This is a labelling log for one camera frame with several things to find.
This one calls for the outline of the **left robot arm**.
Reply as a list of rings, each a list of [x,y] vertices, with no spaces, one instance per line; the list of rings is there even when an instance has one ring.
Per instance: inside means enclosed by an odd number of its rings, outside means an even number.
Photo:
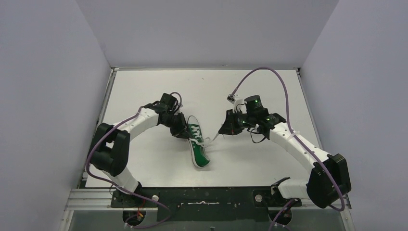
[[[180,111],[182,97],[177,92],[163,93],[160,100],[141,106],[135,115],[115,123],[98,125],[86,160],[89,176],[93,165],[107,178],[99,177],[114,185],[124,193],[123,199],[129,206],[138,206],[142,202],[141,184],[127,168],[130,142],[150,128],[163,125],[170,129],[173,137],[188,140],[191,134],[184,114]]]

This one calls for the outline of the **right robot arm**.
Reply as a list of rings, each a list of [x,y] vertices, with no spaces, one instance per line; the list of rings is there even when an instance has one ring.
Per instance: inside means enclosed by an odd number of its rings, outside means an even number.
[[[258,95],[246,99],[229,95],[227,100],[233,108],[226,111],[219,134],[238,135],[246,130],[263,135],[263,140],[283,148],[308,174],[305,180],[284,177],[273,183],[270,198],[274,204],[283,205],[294,198],[311,200],[317,207],[326,208],[351,191],[347,161],[341,154],[332,155],[291,130],[287,120],[270,113]]]

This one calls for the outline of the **green canvas sneaker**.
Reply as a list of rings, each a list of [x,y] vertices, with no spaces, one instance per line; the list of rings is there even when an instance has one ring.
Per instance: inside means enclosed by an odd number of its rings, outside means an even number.
[[[205,151],[209,138],[203,137],[199,121],[193,115],[190,115],[187,119],[187,128],[191,135],[188,142],[191,148],[192,162],[197,168],[203,168],[210,163],[210,159]]]

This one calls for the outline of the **white shoelace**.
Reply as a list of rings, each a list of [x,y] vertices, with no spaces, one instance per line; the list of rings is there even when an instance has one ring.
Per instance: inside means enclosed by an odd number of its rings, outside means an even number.
[[[201,127],[195,124],[193,124],[192,126],[189,126],[189,129],[191,132],[191,138],[189,139],[189,141],[203,148],[209,147],[219,136],[219,134],[216,133],[215,136],[212,138],[204,137]]]

